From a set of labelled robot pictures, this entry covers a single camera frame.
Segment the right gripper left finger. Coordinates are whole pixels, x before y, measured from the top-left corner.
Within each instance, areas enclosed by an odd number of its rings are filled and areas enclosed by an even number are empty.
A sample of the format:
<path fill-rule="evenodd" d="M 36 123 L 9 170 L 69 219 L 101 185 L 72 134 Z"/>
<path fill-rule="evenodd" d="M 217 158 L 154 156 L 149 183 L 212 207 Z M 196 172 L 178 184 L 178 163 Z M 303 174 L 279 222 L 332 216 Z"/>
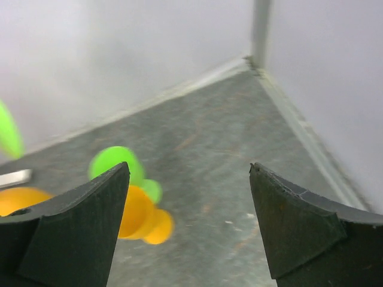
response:
<path fill-rule="evenodd" d="M 127 189 L 120 163 L 73 190 L 1 218 L 1 285 L 106 286 Z"/>

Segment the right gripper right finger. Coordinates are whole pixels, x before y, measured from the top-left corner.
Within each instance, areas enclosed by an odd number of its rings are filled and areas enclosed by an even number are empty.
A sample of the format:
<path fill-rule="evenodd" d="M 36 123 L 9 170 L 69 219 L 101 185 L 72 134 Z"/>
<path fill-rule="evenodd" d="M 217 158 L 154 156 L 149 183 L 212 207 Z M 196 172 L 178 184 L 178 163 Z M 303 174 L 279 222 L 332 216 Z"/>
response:
<path fill-rule="evenodd" d="M 382 285 L 382 216 L 304 189 L 254 163 L 250 186 L 278 286 Z"/>

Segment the green wine glass front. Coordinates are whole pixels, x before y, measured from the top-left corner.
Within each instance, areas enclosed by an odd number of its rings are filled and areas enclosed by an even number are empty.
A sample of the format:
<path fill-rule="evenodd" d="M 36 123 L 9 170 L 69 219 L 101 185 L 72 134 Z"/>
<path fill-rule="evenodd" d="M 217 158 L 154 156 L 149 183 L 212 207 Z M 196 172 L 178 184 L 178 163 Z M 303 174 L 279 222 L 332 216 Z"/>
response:
<path fill-rule="evenodd" d="M 21 134 L 11 112 L 1 100 L 1 150 L 13 160 L 24 154 Z"/>

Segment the green wine glass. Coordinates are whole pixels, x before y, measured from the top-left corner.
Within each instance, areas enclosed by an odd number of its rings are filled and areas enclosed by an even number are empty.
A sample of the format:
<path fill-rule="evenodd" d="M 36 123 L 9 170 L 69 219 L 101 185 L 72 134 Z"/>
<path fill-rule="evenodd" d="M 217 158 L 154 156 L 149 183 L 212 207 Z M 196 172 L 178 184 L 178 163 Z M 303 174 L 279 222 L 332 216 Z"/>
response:
<path fill-rule="evenodd" d="M 21 134 L 11 112 L 1 100 L 1 150 L 13 160 L 24 154 Z"/>
<path fill-rule="evenodd" d="M 130 171 L 129 186 L 142 188 L 150 200 L 158 204 L 163 195 L 161 185 L 158 181 L 146 177 L 145 169 L 136 154 L 125 146 L 111 146 L 99 151 L 89 164 L 88 178 L 94 179 L 122 162 L 127 163 Z"/>

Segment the orange wine glass right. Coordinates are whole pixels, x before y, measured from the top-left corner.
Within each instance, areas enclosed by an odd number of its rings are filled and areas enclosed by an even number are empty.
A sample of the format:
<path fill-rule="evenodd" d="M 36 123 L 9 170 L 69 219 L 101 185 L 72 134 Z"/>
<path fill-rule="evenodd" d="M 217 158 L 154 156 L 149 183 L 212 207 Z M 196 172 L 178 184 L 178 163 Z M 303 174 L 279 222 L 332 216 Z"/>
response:
<path fill-rule="evenodd" d="M 54 196 L 32 187 L 9 188 L 1 191 L 1 215 L 11 213 Z M 137 186 L 128 188 L 127 199 L 121 219 L 118 238 L 124 240 L 143 240 L 151 245 L 167 241 L 174 231 L 174 220 L 171 214 L 159 209 Z"/>

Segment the green wine glass right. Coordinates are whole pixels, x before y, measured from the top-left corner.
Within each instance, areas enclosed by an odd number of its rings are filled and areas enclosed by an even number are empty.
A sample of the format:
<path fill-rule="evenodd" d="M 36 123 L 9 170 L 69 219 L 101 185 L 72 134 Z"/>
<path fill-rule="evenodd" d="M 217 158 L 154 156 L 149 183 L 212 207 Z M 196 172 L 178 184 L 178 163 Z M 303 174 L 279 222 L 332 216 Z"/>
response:
<path fill-rule="evenodd" d="M 146 177 L 145 169 L 136 154 L 125 146 L 111 146 L 99 151 L 89 164 L 88 178 L 94 179 L 122 162 L 127 163 L 130 171 L 129 186 L 142 188 L 150 200 L 158 204 L 163 195 L 161 185 L 158 181 Z"/>

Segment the white clothes stand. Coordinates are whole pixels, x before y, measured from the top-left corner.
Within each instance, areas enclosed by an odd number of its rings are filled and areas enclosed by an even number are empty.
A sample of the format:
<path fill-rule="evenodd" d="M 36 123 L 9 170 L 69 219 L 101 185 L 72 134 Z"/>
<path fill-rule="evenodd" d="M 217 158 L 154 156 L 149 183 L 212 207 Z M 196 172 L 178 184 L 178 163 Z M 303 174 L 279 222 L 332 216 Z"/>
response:
<path fill-rule="evenodd" d="M 19 184 L 24 184 L 31 180 L 31 176 L 31 169 L 23 169 L 11 173 L 2 174 L 0 176 L 0 187 L 6 188 Z"/>

